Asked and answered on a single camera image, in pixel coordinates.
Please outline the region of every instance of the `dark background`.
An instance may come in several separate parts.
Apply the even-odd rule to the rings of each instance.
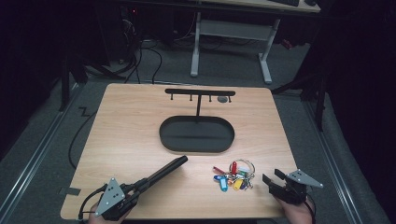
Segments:
[[[332,105],[349,148],[377,199],[396,222],[393,84],[396,75],[395,1],[320,1],[322,15],[349,21],[282,20],[276,43],[311,43],[296,76],[326,64]],[[50,96],[73,50],[100,64],[127,59],[120,11],[111,6],[46,1],[0,3],[0,153],[3,158],[35,110]],[[173,33],[188,31],[192,12],[139,8],[136,27],[172,45]],[[239,21],[228,16],[227,20]],[[313,82],[305,83],[302,89]]]

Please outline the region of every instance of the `table top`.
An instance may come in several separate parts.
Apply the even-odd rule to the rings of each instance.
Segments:
[[[320,7],[316,4],[314,7],[309,6],[304,0],[300,0],[299,6],[293,7],[285,4],[280,4],[268,0],[201,0],[202,2],[219,3],[228,5],[237,5],[244,7],[266,7],[271,9],[281,9],[287,11],[298,12],[320,12]]]
[[[197,97],[165,93],[167,88],[235,91],[230,103],[202,97],[201,115],[221,117],[234,128],[233,144],[221,153],[177,153],[164,147],[159,129],[175,115],[195,115]],[[119,184],[133,184],[149,177],[169,161],[187,155],[189,160],[140,197],[129,219],[263,218],[283,216],[268,193],[262,174],[284,185],[274,175],[296,170],[271,92],[265,88],[110,84],[82,152],[71,188],[61,211],[75,219],[83,200],[115,177]],[[228,171],[232,161],[251,161],[256,174],[253,189],[223,192],[213,180],[213,166]],[[99,200],[89,200],[85,211]]]

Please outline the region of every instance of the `human hand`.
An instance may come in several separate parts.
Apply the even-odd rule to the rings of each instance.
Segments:
[[[308,207],[301,203],[299,205],[294,205],[290,203],[285,203],[284,201],[278,199],[277,197],[274,197],[282,206],[283,210],[285,211],[285,216],[288,218],[289,222],[291,224],[311,224],[315,223],[313,221],[313,216],[311,215],[311,212],[309,211]],[[309,200],[306,200],[308,205],[312,208],[315,209]]]
[[[94,212],[96,211],[97,207],[98,207],[98,203],[96,203],[92,206],[91,213],[88,218],[88,224],[121,224],[121,222],[129,215],[129,213],[132,210],[131,209],[128,212],[126,212],[122,217],[120,217],[120,219],[118,221],[107,221],[102,216],[99,216],[99,217],[95,216]]]

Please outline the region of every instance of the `desk leg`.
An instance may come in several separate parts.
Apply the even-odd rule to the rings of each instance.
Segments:
[[[271,29],[270,35],[268,37],[267,46],[265,48],[265,51],[264,51],[264,53],[259,54],[260,65],[262,66],[262,75],[264,76],[264,82],[266,84],[272,83],[270,71],[268,70],[267,57],[270,52],[271,46],[274,42],[274,38],[275,38],[277,27],[279,26],[279,23],[280,23],[280,19],[275,20],[274,25]]]
[[[197,12],[197,22],[195,25],[195,45],[194,45],[194,52],[192,53],[192,62],[191,62],[192,77],[198,77],[200,33],[201,33],[201,12]]]

